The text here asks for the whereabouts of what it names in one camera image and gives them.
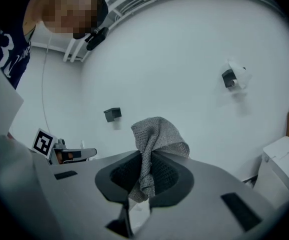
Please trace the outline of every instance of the toilet paper roll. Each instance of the toilet paper roll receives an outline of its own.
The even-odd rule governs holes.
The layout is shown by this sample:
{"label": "toilet paper roll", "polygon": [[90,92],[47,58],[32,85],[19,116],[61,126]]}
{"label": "toilet paper roll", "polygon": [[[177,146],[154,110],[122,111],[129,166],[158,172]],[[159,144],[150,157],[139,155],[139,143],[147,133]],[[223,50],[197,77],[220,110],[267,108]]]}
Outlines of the toilet paper roll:
{"label": "toilet paper roll", "polygon": [[235,83],[234,86],[238,84],[242,89],[245,89],[253,76],[242,66],[239,66],[236,62],[232,60],[229,60],[228,64],[236,77],[237,83]]}
{"label": "toilet paper roll", "polygon": [[238,81],[236,79],[231,81],[231,86],[236,86],[238,84]]}

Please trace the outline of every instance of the person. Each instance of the person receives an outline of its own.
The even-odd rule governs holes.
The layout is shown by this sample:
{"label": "person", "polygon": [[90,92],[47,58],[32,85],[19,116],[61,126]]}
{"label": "person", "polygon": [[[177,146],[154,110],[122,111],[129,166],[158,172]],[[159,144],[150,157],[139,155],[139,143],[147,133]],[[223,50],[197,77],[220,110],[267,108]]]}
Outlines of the person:
{"label": "person", "polygon": [[53,33],[83,38],[108,14],[105,0],[2,0],[0,69],[16,89],[30,60],[31,37],[43,22]]}

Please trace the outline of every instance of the gray towel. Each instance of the gray towel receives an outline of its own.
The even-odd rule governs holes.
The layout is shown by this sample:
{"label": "gray towel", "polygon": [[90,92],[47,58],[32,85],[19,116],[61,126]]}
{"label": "gray towel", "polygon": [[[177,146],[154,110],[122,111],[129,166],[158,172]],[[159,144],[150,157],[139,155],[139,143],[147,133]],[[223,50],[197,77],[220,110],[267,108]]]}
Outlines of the gray towel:
{"label": "gray towel", "polygon": [[142,154],[142,166],[139,181],[129,194],[129,198],[141,203],[155,195],[154,178],[150,174],[151,152],[164,151],[187,158],[190,150],[177,128],[162,117],[139,121],[131,129],[135,137],[135,146]]}

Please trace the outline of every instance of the toilet tank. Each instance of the toilet tank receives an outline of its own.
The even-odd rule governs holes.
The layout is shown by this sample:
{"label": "toilet tank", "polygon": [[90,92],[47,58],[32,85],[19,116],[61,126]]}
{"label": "toilet tank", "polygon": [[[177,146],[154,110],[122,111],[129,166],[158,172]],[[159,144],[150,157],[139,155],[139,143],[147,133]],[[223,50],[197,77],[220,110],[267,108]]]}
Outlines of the toilet tank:
{"label": "toilet tank", "polygon": [[289,202],[289,137],[282,137],[263,149],[253,189],[276,209]]}

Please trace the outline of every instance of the white wall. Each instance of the white wall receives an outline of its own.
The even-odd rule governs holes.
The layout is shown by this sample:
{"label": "white wall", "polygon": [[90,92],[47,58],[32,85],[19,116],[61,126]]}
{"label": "white wall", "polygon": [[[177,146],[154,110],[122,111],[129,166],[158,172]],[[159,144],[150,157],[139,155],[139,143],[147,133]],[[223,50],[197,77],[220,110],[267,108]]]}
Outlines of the white wall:
{"label": "white wall", "polygon": [[[224,88],[228,58],[253,75],[244,96]],[[82,92],[99,155],[135,149],[131,125],[171,121],[190,156],[244,180],[263,147],[285,134],[289,25],[252,0],[170,0],[115,29],[82,69]],[[121,107],[119,122],[103,111]]]}
{"label": "white wall", "polygon": [[[31,148],[39,128],[48,131],[42,106],[42,73],[46,49],[32,47],[30,61],[17,92],[24,103],[10,132]],[[63,53],[49,50],[43,96],[51,134],[66,141],[67,148],[79,148],[83,139],[81,62],[63,62]]]}

